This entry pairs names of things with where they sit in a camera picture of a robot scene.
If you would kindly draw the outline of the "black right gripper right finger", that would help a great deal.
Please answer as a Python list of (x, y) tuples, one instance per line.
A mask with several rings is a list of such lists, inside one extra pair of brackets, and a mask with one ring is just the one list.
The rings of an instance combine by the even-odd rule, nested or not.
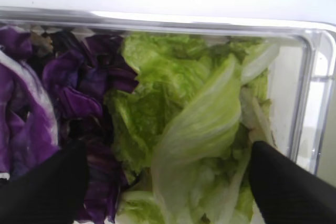
[(266, 142), (252, 145), (249, 183), (265, 223), (335, 223), (335, 187)]

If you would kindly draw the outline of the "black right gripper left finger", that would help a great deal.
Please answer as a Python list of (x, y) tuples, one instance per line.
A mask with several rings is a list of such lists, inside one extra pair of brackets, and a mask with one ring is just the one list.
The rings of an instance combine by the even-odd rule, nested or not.
[(72, 143), (1, 188), (1, 223), (73, 223), (89, 181), (84, 143)]

